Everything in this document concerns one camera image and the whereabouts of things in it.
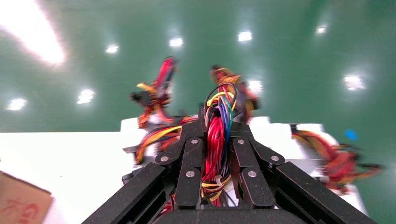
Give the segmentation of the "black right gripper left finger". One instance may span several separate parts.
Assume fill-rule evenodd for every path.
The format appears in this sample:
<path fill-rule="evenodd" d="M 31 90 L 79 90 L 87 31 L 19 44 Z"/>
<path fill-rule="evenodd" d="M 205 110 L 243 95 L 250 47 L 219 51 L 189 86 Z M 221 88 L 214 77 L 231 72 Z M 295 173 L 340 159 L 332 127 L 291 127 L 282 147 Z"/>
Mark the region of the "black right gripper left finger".
<path fill-rule="evenodd" d="M 201 203 L 202 121 L 182 126 L 181 137 L 94 211 L 85 224 L 178 224 L 173 216 Z"/>

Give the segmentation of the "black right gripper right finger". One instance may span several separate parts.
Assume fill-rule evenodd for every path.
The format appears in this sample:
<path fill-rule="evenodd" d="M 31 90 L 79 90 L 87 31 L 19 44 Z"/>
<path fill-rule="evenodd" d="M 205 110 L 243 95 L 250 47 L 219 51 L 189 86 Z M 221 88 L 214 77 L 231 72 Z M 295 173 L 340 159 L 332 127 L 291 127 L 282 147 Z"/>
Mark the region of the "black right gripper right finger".
<path fill-rule="evenodd" d="M 294 163 L 257 142 L 245 124 L 231 130 L 232 177 L 241 204 L 233 224 L 371 224 L 373 220 Z"/>

